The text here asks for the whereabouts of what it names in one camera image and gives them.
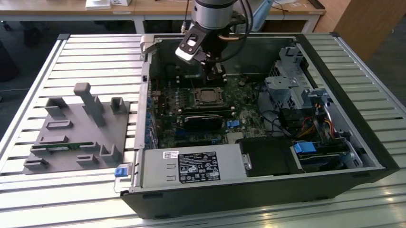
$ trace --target white sticker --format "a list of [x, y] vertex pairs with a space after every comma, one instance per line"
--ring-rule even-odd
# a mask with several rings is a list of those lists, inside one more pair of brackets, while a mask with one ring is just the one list
[[177, 158], [178, 151], [164, 151], [164, 159], [165, 158]]
[[113, 14], [130, 14], [130, 11], [113, 11]]

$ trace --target motherboard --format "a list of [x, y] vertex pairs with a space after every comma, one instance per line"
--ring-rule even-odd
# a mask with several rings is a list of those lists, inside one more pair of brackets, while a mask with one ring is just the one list
[[216, 86], [196, 87], [186, 75], [152, 88], [158, 148], [233, 144], [266, 134], [256, 110], [256, 85], [244, 75], [224, 77]]

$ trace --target red wire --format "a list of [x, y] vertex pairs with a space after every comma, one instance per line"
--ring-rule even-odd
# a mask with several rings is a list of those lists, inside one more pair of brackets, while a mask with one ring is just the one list
[[301, 123], [301, 130], [304, 129], [305, 120], [311, 119], [311, 117], [305, 117]]

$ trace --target blue latch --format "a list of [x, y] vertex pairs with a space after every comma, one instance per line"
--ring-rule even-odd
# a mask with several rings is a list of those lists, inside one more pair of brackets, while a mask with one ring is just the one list
[[233, 128], [240, 125], [240, 121], [238, 120], [226, 121], [225, 124], [226, 124], [226, 128]]
[[313, 153], [316, 152], [312, 142], [297, 142], [293, 146], [296, 153]]
[[126, 167], [117, 167], [116, 169], [114, 169], [114, 172], [113, 172], [113, 176], [114, 177], [125, 177], [125, 176], [128, 176], [128, 168]]

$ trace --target barcode sticker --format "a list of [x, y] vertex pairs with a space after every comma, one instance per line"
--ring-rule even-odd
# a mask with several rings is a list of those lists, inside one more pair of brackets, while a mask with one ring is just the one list
[[164, 151], [164, 159], [177, 158], [178, 151]]

